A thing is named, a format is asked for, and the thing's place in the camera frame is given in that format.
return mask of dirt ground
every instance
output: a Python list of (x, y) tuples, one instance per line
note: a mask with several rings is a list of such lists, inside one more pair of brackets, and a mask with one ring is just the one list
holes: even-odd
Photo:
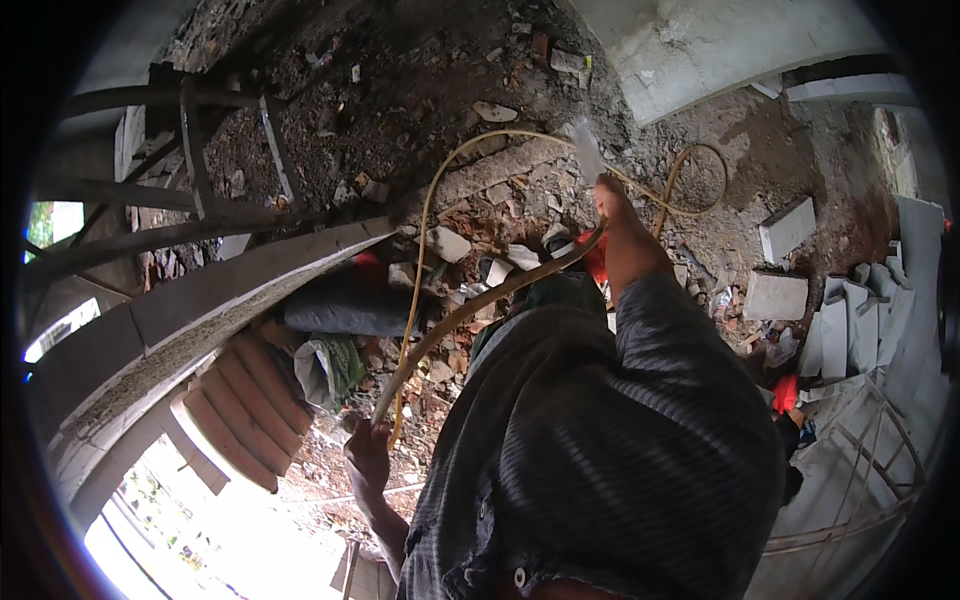
[[(526, 25), (530, 33), (525, 33)], [(533, 35), (540, 33), (548, 35), (551, 50), (592, 57), (588, 89), (534, 58)], [(332, 60), (323, 64), (328, 50)], [(695, 153), (680, 171), (671, 202), (687, 209), (709, 205), (725, 171), (726, 193), (705, 215), (669, 216), (661, 241), (675, 263), (686, 265), (674, 250), (683, 242), (708, 270), (728, 278), (732, 302), (713, 316), (721, 335), (748, 360), (762, 358), (764, 344), (745, 346), (743, 341), (762, 328), (776, 337), (792, 326), (802, 340), (820, 304), (825, 276), (846, 274), (860, 262), (882, 262), (886, 243), (898, 227), (890, 188), (874, 156), (872, 108), (791, 105), (746, 87), (640, 129), (596, 41), (549, 1), (410, 0), (386, 5), (359, 0), (203, 0), (162, 58), (177, 69), (206, 72), (224, 82), (238, 81), (241, 87), (265, 85), (279, 98), (290, 99), (280, 122), (310, 208), (327, 211), (330, 224), (386, 213), (407, 226), (374, 249), (385, 263), (416, 260), (420, 206), (415, 192), (430, 182), (450, 151), (480, 132), (503, 126), (554, 132), (586, 116), (604, 159), (657, 191), (679, 152), (691, 144), (709, 145), (724, 165)], [(356, 65), (359, 79), (354, 82)], [(513, 108), (518, 117), (502, 125), (478, 120), (472, 109), (477, 101)], [(509, 141), (511, 146), (520, 143)], [(224, 197), (263, 203), (280, 193), (266, 136), (252, 109), (236, 110), (226, 118), (205, 157), (214, 191)], [(451, 169), (476, 158), (459, 159)], [(465, 235), (472, 251), (448, 270), (435, 292), (445, 294), (461, 282), (476, 281), (475, 261), (484, 252), (503, 253), (514, 242), (540, 250), (540, 237), (553, 224), (563, 224), (574, 234), (595, 225), (591, 182), (580, 177), (576, 160), (559, 156), (544, 164), (526, 179), (511, 181), (512, 202), (493, 205), (480, 192), (466, 199), (461, 218), (444, 221)], [(357, 187), (354, 178), (361, 172), (390, 186), (385, 204), (335, 200), (338, 187)], [(187, 183), (182, 182), (181, 189), (187, 189)], [(756, 225), (804, 194), (814, 198), (817, 232), (784, 264), (765, 264)], [(630, 195), (643, 222), (652, 227), (657, 206), (636, 192)], [(433, 214), (446, 207), (438, 205)], [(145, 216), (139, 219), (142, 223)], [(153, 224), (170, 219), (175, 217), (146, 216)], [(434, 216), (429, 226), (438, 222)], [(215, 244), (174, 249), (185, 271), (200, 268), (198, 248), (204, 261), (213, 259)], [(169, 263), (169, 251), (154, 252), (153, 260)], [(740, 311), (752, 269), (785, 269), (807, 277), (804, 319), (744, 321)], [(698, 281), (691, 269), (687, 285), (708, 310), (712, 291), (706, 280)], [(497, 314), (505, 309), (501, 302)], [(460, 361), (450, 357), (468, 354), (475, 330), (464, 325), (433, 354), (434, 360), (453, 366), (453, 373), (443, 373), (444, 378), (422, 373), (408, 386), (413, 417), (406, 420), (401, 445), (392, 455), (388, 488), (425, 480), (433, 445), (463, 384)], [(398, 351), (396, 341), (367, 346), (368, 341), (362, 341), (364, 346), (375, 348), (364, 353), (369, 374), (348, 403), (365, 414), (396, 367)], [(794, 364), (784, 368), (792, 370)], [(777, 374), (760, 373), (757, 378), (768, 382)], [(319, 502), (350, 494), (341, 449), (345, 436), (336, 418), (318, 417), (301, 455), (281, 481), (280, 495), (304, 530), (333, 528), (369, 544), (352, 502)], [(388, 496), (388, 502), (409, 518), (417, 497), (416, 490), (400, 492)]]

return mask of metal frame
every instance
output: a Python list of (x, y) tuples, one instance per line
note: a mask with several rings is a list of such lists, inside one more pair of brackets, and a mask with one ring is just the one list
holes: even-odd
[[(238, 233), (255, 233), (279, 228), (291, 228), (302, 222), (320, 220), (322, 215), (309, 213), (300, 190), (300, 181), (287, 153), (286, 142), (279, 128), (279, 113), (287, 102), (268, 95), (229, 90), (198, 89), (194, 76), (184, 74), (180, 86), (133, 85), (103, 89), (74, 96), (67, 102), (62, 118), (109, 108), (138, 105), (177, 105), (180, 109), (180, 130), (155, 152), (147, 156), (123, 180), (114, 181), (48, 179), (35, 185), (35, 201), (72, 200), (97, 203), (73, 238), (46, 251), (35, 252), (37, 260), (24, 266), (24, 282), (29, 290), (42, 290), (58, 279), (81, 276), (89, 281), (84, 271), (106, 264), (126, 255), (147, 252), (187, 242)], [(221, 107), (214, 115), (202, 120), (198, 106)], [(291, 207), (290, 213), (278, 213), (254, 204), (234, 203), (218, 198), (210, 184), (204, 162), (204, 146), (212, 133), (204, 132), (215, 123), (214, 116), (222, 116), (223, 108), (254, 108), (260, 111), (261, 122), (267, 134), (280, 184)], [(183, 152), (184, 164), (168, 182), (166, 188), (137, 185), (147, 171), (177, 151)], [(183, 176), (190, 177), (192, 195), (173, 188)], [(149, 206), (180, 210), (196, 214), (197, 221), (163, 228), (142, 229), (109, 239), (84, 243), (90, 230), (111, 205)], [(100, 285), (102, 281), (92, 282)]]

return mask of broken tile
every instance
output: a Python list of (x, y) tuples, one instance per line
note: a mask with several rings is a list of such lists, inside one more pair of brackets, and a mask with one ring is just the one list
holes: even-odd
[(459, 262), (470, 252), (470, 242), (443, 226), (426, 232), (426, 244), (434, 254), (449, 263)]
[(807, 282), (802, 277), (750, 271), (745, 319), (798, 321), (806, 310)]
[(763, 259), (777, 263), (817, 230), (813, 199), (802, 196), (759, 225)]

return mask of hand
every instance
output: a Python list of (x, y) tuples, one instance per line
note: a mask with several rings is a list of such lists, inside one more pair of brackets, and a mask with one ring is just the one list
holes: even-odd
[(353, 436), (344, 444), (353, 495), (364, 514), (383, 502), (383, 490), (390, 475), (387, 454), (390, 431), (389, 424), (380, 423), (371, 428), (370, 420), (362, 419), (356, 422)]
[(608, 219), (619, 217), (625, 214), (625, 211), (634, 212), (633, 205), (623, 191), (623, 184), (608, 173), (598, 177), (593, 185), (593, 203), (597, 207), (597, 213)]

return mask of yellow hose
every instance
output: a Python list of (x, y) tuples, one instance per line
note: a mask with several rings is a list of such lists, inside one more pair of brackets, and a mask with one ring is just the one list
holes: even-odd
[[(576, 147), (573, 145), (572, 142), (567, 141), (565, 139), (561, 139), (555, 135), (549, 135), (547, 133), (528, 132), (526, 130), (497, 130), (495, 132), (481, 133), (467, 140), (466, 142), (458, 146), (453, 152), (451, 152), (450, 155), (446, 158), (446, 160), (444, 160), (443, 164), (440, 165), (440, 168), (437, 169), (437, 173), (434, 174), (433, 180), (430, 181), (430, 187), (429, 189), (427, 189), (426, 198), (423, 200), (423, 212), (420, 216), (420, 254), (417, 258), (417, 279), (414, 282), (414, 299), (410, 304), (410, 316), (407, 319), (407, 328), (403, 334), (403, 342), (402, 342), (402, 345), (400, 346), (399, 366), (397, 367), (394, 377), (391, 379), (391, 384), (393, 385), (388, 384), (387, 390), (385, 390), (385, 392), (388, 392), (390, 388), (394, 387), (394, 385), (396, 385), (397, 389), (395, 392), (385, 393), (380, 398), (380, 400), (377, 402), (376, 410), (374, 411), (374, 414), (373, 414), (372, 424), (377, 424), (378, 422), (380, 422), (380, 420), (383, 419), (383, 417), (386, 414), (387, 402), (385, 402), (384, 400), (389, 401), (390, 395), (395, 395), (396, 413), (394, 415), (394, 432), (393, 432), (393, 435), (391, 435), (390, 442), (387, 445), (389, 450), (393, 450), (396, 440), (399, 439), (400, 426), (403, 424), (403, 414), (402, 414), (403, 396), (400, 394), (400, 391), (399, 391), (399, 385), (402, 383), (402, 381), (395, 382), (394, 379), (397, 378), (399, 375), (401, 375), (402, 372), (404, 371), (409, 370), (410, 372), (412, 372), (412, 370), (409, 369), (409, 367), (406, 367), (407, 347), (409, 346), (410, 331), (413, 329), (414, 319), (416, 318), (416, 315), (417, 315), (417, 302), (420, 299), (420, 279), (423, 276), (423, 253), (424, 253), (424, 250), (426, 249), (426, 224), (430, 216), (430, 202), (433, 200), (433, 196), (437, 191), (437, 184), (440, 182), (440, 177), (444, 174), (444, 171), (446, 171), (446, 167), (450, 165), (453, 159), (456, 158), (460, 153), (462, 153), (464, 150), (466, 150), (470, 146), (479, 142), (480, 140), (486, 139), (488, 137), (493, 137), (495, 135), (526, 135), (527, 137), (539, 137), (541, 139), (548, 139), (548, 140), (557, 142), (558, 144), (563, 144), (567, 148), (570, 148), (573, 150), (576, 149)], [(715, 154), (717, 158), (720, 160), (720, 164), (723, 166), (723, 184), (720, 189), (720, 193), (717, 195), (716, 200), (714, 200), (706, 208), (703, 208), (702, 210), (697, 210), (697, 211), (682, 210), (668, 203), (668, 200), (670, 198), (670, 191), (673, 187), (673, 182), (677, 176), (677, 172), (680, 170), (680, 167), (683, 164), (684, 160), (688, 156), (690, 156), (690, 154), (694, 150), (698, 148), (703, 148)], [(713, 210), (720, 203), (720, 200), (723, 198), (724, 192), (727, 189), (727, 165), (724, 163), (724, 160), (720, 156), (720, 153), (718, 153), (713, 148), (710, 148), (710, 146), (706, 146), (703, 144), (694, 144), (692, 146), (689, 146), (686, 149), (684, 149), (683, 152), (677, 155), (676, 159), (674, 160), (673, 166), (670, 169), (670, 175), (667, 178), (667, 182), (663, 190), (662, 198), (657, 194), (657, 192), (651, 190), (650, 188), (644, 185), (641, 185), (639, 182), (637, 182), (633, 178), (628, 177), (625, 173), (623, 173), (613, 165), (610, 165), (606, 162), (603, 164), (621, 180), (631, 185), (634, 189), (639, 191), (644, 196), (648, 197), (650, 200), (654, 201), (656, 204), (659, 204), (662, 207), (663, 211), (670, 211), (674, 214), (678, 214), (685, 217), (697, 217), (706, 212)], [(600, 235), (602, 234), (605, 226), (606, 226), (606, 221), (602, 220), (600, 227), (597, 228), (597, 230), (594, 232), (594, 235), (590, 236), (590, 239), (586, 242), (586, 244), (581, 245), (581, 247), (577, 249), (577, 255), (578, 255), (577, 258), (589, 252), (589, 250), (591, 250), (593, 246), (596, 245), (596, 242), (599, 240)], [(660, 235), (659, 228), (656, 232), (656, 235), (657, 237), (659, 237)], [(538, 269), (536, 269), (536, 271), (539, 273), (537, 273), (538, 276), (532, 277), (532, 281), (536, 281), (537, 279), (543, 278), (547, 275), (550, 275), (551, 273), (555, 273), (556, 271), (559, 271), (563, 266), (565, 266), (565, 265), (558, 266), (560, 265), (560, 262), (558, 261), (561, 261), (562, 259), (563, 257), (561, 259), (557, 259), (556, 261), (551, 261), (551, 263), (548, 263), (547, 265), (543, 265), (542, 267), (539, 267)], [(553, 267), (552, 270), (544, 269), (544, 267), (547, 267), (548, 265)], [(527, 281), (524, 283), (524, 285), (529, 284), (532, 281)], [(484, 297), (484, 300), (485, 300), (483, 303), (483, 306), (486, 306), (490, 302), (497, 301), (500, 298), (503, 298), (504, 296), (506, 296), (507, 294), (514, 292), (515, 289), (509, 289), (509, 288), (514, 288), (513, 285), (508, 285), (509, 283), (510, 283), (509, 281), (505, 281), (504, 283), (496, 286), (492, 290), (488, 290), (483, 295), (481, 295), (482, 297)], [(470, 306), (468, 306), (467, 304), (465, 304), (464, 306), (461, 306), (460, 309), (458, 309), (457, 311), (454, 311), (454, 313), (451, 313), (449, 316), (446, 317), (446, 319), (444, 319), (444, 321), (441, 323), (441, 325), (444, 325), (443, 327), (441, 327), (441, 325), (438, 325), (435, 329), (452, 330), (454, 327), (456, 327), (457, 324), (459, 324), (459, 322), (461, 322), (462, 320), (464, 320), (466, 317), (469, 316), (468, 314), (466, 314), (469, 308)], [(426, 352), (430, 350), (430, 347), (433, 346), (433, 344), (435, 343), (439, 343), (440, 338), (443, 336), (438, 335), (438, 336), (428, 336), (428, 337), (424, 337), (423, 341), (420, 342), (420, 344), (418, 345), (418, 350), (420, 350), (418, 354), (426, 355)]]

